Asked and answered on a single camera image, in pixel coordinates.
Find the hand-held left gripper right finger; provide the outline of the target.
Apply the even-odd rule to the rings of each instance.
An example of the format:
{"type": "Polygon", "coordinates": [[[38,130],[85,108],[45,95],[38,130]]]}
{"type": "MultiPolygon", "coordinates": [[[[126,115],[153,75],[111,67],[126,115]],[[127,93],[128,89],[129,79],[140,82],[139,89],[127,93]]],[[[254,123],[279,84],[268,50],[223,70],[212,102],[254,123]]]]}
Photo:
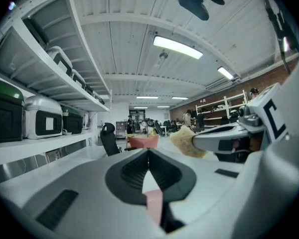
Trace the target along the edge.
{"type": "Polygon", "coordinates": [[[196,174],[188,166],[157,150],[149,151],[149,171],[160,193],[149,200],[149,211],[159,218],[159,226],[170,233],[184,226],[172,213],[172,202],[185,200],[196,184],[196,174]]]}

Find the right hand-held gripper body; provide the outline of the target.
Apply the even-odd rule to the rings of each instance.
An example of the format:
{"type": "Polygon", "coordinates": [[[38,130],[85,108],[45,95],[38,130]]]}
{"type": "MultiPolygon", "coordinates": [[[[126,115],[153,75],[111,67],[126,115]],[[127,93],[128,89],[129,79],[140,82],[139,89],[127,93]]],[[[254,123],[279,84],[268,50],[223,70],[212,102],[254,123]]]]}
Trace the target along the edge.
{"type": "Polygon", "coordinates": [[[194,147],[213,152],[219,161],[244,163],[252,152],[232,152],[233,142],[237,139],[263,133],[260,151],[285,136],[288,131],[273,97],[281,86],[275,83],[265,88],[249,103],[238,110],[237,120],[208,129],[192,138],[194,147]]]}

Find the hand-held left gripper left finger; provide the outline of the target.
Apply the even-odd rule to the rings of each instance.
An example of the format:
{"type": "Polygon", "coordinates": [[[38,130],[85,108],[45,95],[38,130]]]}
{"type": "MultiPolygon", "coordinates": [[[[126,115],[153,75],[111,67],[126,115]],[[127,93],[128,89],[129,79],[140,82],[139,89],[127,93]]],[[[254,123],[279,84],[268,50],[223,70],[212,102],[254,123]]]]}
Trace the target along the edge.
{"type": "Polygon", "coordinates": [[[147,204],[142,193],[143,182],[149,170],[148,149],[142,149],[132,156],[112,165],[106,172],[105,183],[109,191],[126,204],[147,204]]]}

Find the person's right hand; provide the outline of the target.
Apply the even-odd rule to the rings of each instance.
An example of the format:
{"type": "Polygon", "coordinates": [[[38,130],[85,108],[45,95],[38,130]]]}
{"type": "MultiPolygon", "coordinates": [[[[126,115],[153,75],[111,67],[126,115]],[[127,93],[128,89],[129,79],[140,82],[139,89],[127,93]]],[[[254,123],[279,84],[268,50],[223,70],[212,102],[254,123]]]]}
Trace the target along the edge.
{"type": "Polygon", "coordinates": [[[232,152],[255,152],[259,151],[263,139],[263,133],[252,134],[233,142],[232,152]]]}

